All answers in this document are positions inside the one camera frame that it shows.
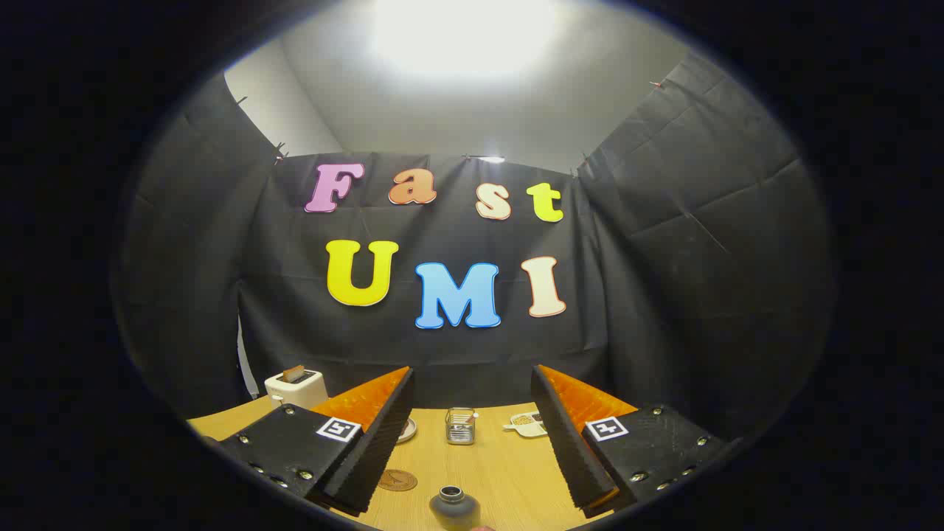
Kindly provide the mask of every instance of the white tray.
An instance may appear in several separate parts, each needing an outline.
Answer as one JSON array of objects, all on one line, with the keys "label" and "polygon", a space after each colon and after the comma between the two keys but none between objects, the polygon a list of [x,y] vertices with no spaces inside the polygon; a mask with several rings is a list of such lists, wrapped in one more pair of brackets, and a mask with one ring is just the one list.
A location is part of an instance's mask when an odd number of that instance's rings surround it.
[{"label": "white tray", "polygon": [[[534,419],[535,415],[540,415],[540,412],[529,411],[528,413],[512,415],[511,423],[505,424],[503,427],[506,430],[515,430],[522,437],[543,437],[548,434],[548,430],[544,428],[544,422],[542,420]],[[517,419],[529,419],[531,422],[527,424],[515,424],[514,421]]]}]

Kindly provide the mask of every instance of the white ceiling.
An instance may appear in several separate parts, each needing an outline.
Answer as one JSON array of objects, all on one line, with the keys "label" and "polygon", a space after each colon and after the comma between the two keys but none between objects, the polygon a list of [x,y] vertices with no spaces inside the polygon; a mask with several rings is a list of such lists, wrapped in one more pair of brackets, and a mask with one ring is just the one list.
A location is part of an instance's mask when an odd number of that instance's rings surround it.
[{"label": "white ceiling", "polygon": [[687,49],[598,2],[378,1],[341,2],[282,38],[347,151],[502,155],[568,173]]}]

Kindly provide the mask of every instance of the snack dish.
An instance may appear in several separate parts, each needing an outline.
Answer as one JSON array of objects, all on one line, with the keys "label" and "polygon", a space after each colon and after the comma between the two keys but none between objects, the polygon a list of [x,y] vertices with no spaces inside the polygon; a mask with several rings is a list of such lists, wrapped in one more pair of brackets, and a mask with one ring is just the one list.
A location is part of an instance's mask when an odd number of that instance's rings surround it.
[{"label": "snack dish", "polygon": [[541,414],[537,411],[512,415],[511,423],[503,427],[506,430],[515,430],[522,437],[542,437],[548,434],[541,421]]}]

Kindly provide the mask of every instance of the pink letter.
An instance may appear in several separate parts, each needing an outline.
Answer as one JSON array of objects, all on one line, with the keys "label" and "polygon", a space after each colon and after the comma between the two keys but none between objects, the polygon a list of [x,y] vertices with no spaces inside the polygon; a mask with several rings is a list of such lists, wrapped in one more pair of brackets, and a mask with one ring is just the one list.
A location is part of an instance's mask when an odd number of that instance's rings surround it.
[{"label": "pink letter", "polygon": [[318,166],[318,182],[314,185],[312,200],[305,205],[305,212],[334,212],[337,204],[331,200],[335,192],[343,199],[351,189],[351,177],[363,177],[363,164],[321,164]]}]

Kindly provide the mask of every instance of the black fabric backdrop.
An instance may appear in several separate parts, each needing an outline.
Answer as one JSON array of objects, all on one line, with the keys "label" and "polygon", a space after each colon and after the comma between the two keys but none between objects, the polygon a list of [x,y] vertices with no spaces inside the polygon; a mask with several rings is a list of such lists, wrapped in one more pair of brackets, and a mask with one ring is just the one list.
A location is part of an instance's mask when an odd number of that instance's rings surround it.
[{"label": "black fabric backdrop", "polygon": [[[747,91],[687,57],[580,166],[577,179],[513,163],[378,153],[292,157],[232,100],[204,88],[145,165],[120,271],[132,351],[186,417],[248,400],[237,308],[254,376],[302,363],[337,394],[402,365],[417,407],[529,402],[543,363],[631,403],[672,403],[722,437],[773,420],[822,349],[834,299],[830,230],[796,148]],[[306,213],[321,163],[363,163],[333,213]],[[423,167],[437,198],[392,205],[393,176]],[[503,184],[512,215],[475,212],[475,189]],[[562,193],[559,223],[525,189]],[[350,307],[327,292],[330,240],[399,244],[391,289]],[[564,313],[528,315],[522,261],[550,255]],[[420,330],[414,268],[441,262],[462,281],[496,264],[502,322]]]},{"label": "black fabric backdrop", "polygon": [[[362,163],[361,179],[337,200],[331,213],[306,213],[317,172],[324,163]],[[393,177],[410,168],[435,176],[436,199],[428,204],[391,204]],[[512,215],[485,219],[476,212],[476,188],[504,185]],[[547,182],[561,192],[555,201],[564,219],[538,219],[525,190]],[[606,353],[606,314],[597,264],[597,243],[582,189],[568,176],[512,163],[464,157],[330,154],[292,157],[276,166],[261,194],[245,246],[240,315],[253,374],[260,382],[302,363],[325,373],[329,395],[403,365],[415,368],[417,407],[473,407],[530,402],[531,366],[544,363],[612,389]],[[327,290],[331,240],[354,240],[352,281],[373,276],[372,241],[399,244],[390,292],[367,307],[346,306]],[[531,284],[521,263],[553,256],[554,277],[567,309],[553,317],[528,314]],[[464,323],[421,330],[424,262],[446,266],[458,285],[469,267],[495,264],[495,305],[501,323],[470,328]]]}]

